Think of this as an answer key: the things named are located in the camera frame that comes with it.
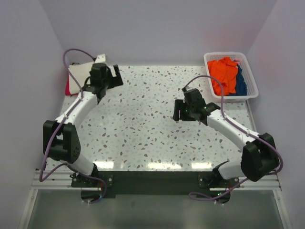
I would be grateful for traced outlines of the cream white t-shirt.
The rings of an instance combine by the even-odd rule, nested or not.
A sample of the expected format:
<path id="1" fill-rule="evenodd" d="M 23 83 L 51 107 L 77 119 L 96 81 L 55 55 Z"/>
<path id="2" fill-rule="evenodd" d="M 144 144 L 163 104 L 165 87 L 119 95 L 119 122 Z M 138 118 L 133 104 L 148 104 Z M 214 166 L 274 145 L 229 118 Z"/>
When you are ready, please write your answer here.
<path id="1" fill-rule="evenodd" d="M 81 87 L 83 87 L 85 80 L 90 76 L 90 70 L 93 65 L 93 62 L 78 64 L 78 65 L 70 65 L 69 71 L 72 73 L 76 81 L 79 83 Z M 78 94 L 80 92 L 79 86 L 73 80 L 70 75 L 70 93 L 71 95 Z"/>

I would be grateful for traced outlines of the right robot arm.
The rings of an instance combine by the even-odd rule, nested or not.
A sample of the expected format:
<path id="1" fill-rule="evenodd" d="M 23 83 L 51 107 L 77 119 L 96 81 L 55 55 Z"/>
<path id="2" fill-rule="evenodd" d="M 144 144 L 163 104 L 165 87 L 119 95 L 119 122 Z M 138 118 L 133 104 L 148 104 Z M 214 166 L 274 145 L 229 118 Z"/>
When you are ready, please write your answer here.
<path id="1" fill-rule="evenodd" d="M 213 169 L 212 181 L 224 187 L 231 178 L 256 182 L 281 165 L 273 137 L 259 134 L 236 122 L 215 103 L 206 103 L 198 89 L 183 90 L 184 99 L 174 101 L 173 120 L 198 121 L 220 132 L 242 152 L 239 161 L 226 161 Z"/>

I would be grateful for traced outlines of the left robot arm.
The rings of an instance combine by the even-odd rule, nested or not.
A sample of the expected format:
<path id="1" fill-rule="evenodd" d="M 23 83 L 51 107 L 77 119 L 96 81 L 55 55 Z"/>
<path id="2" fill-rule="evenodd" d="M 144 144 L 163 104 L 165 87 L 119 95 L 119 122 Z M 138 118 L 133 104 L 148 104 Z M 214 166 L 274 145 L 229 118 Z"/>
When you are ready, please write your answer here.
<path id="1" fill-rule="evenodd" d="M 81 144 L 77 129 L 86 116 L 95 108 L 108 89 L 122 86 L 123 81 L 118 65 L 94 63 L 81 91 L 72 105 L 55 120 L 43 124 L 43 161 L 39 180 L 49 177 L 44 175 L 47 159 L 60 161 L 72 171 L 82 175 L 82 182 L 88 187 L 98 184 L 97 166 L 81 153 Z"/>

